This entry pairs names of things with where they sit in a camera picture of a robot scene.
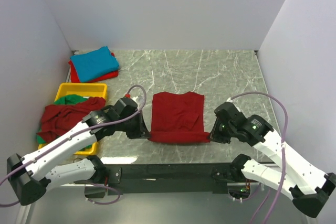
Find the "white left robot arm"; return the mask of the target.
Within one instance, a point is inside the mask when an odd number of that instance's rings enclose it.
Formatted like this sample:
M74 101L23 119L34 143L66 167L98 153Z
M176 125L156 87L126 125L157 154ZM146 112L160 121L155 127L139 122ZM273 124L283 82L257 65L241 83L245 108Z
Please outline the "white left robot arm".
M17 203L30 205L46 192L68 183L82 182L101 188L109 179L109 170L96 155L89 155L77 163L63 165L76 151L96 143L116 131L125 132L130 139L145 138L146 129L142 109L126 106L117 109L112 105L91 111L71 130L45 147L7 159L7 175Z

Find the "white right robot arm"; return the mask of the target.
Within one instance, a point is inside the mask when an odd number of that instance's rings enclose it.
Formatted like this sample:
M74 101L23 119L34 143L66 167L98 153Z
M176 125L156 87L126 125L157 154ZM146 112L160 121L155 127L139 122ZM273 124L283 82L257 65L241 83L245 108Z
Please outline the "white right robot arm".
M238 112L217 114L209 138L217 143L229 143L231 138L236 138L265 154L280 171L240 154L231 162L229 176L238 182L246 178L280 190L308 217L316 218L335 190L335 174L309 163L283 142L279 133L261 116L246 118Z

